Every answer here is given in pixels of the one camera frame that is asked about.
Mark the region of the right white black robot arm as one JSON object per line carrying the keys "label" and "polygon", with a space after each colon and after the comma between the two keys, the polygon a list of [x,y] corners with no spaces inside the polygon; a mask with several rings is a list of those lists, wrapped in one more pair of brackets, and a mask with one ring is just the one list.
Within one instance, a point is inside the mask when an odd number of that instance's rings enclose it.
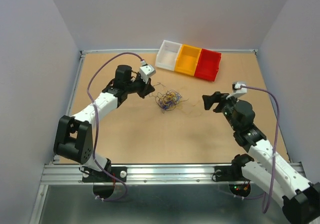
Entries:
{"label": "right white black robot arm", "polygon": [[236,156],[230,166],[234,180],[254,182],[274,200],[291,224],[308,224],[320,216],[320,185],[312,183],[296,171],[254,124],[252,105],[239,100],[239,93],[215,92],[203,95],[205,110],[222,113],[231,128],[237,144],[246,153]]}

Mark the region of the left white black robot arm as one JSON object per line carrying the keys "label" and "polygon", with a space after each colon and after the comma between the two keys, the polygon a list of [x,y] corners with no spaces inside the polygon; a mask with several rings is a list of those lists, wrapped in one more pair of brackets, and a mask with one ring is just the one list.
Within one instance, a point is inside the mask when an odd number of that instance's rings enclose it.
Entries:
{"label": "left white black robot arm", "polygon": [[111,160],[96,154],[93,128],[109,112],[119,108],[129,94],[145,98],[155,90],[151,85],[151,77],[156,73],[153,66],[142,65],[136,77],[132,77],[132,73],[131,66],[119,65],[114,79],[92,104],[72,116],[62,116],[58,122],[54,153],[94,170],[100,181],[111,177]]}

